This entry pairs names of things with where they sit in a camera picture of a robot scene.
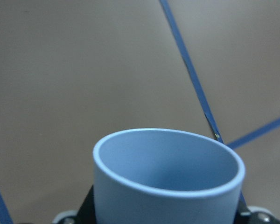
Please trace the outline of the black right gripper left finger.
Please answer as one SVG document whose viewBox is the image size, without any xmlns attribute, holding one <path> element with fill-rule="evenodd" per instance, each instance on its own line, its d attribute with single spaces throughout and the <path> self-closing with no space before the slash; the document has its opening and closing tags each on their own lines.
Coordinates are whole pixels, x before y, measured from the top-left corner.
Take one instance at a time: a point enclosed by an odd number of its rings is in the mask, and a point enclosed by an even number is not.
<svg viewBox="0 0 280 224">
<path fill-rule="evenodd" d="M 95 224 L 94 186 L 92 185 L 78 210 L 60 212 L 52 224 Z"/>
</svg>

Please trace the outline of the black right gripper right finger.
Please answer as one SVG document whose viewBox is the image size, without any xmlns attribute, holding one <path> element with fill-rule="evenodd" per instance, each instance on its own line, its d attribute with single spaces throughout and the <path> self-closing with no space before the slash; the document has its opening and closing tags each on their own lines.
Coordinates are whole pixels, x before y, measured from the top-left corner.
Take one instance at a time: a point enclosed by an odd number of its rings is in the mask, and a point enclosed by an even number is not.
<svg viewBox="0 0 280 224">
<path fill-rule="evenodd" d="M 251 210 L 244 199 L 243 194 L 240 194 L 238 207 L 236 210 L 235 224 L 280 224 L 280 220 L 277 219 L 270 212 L 264 209 Z"/>
</svg>

